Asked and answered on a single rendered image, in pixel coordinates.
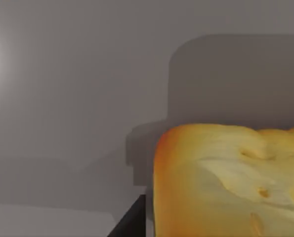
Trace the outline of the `yellow bread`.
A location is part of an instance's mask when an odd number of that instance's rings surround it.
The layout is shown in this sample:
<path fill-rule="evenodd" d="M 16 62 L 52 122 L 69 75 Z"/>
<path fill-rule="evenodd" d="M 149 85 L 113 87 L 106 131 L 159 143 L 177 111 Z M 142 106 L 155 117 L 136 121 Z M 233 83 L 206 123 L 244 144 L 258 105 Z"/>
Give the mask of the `yellow bread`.
<path fill-rule="evenodd" d="M 187 124 L 159 139 L 155 237 L 294 237 L 294 128 Z"/>

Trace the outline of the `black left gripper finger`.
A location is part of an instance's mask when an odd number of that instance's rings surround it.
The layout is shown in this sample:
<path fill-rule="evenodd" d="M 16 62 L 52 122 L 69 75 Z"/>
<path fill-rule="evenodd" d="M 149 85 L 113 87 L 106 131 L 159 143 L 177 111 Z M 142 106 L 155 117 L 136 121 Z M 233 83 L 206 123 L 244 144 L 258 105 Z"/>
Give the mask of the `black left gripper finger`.
<path fill-rule="evenodd" d="M 146 237 L 146 195 L 140 195 L 107 237 Z"/>

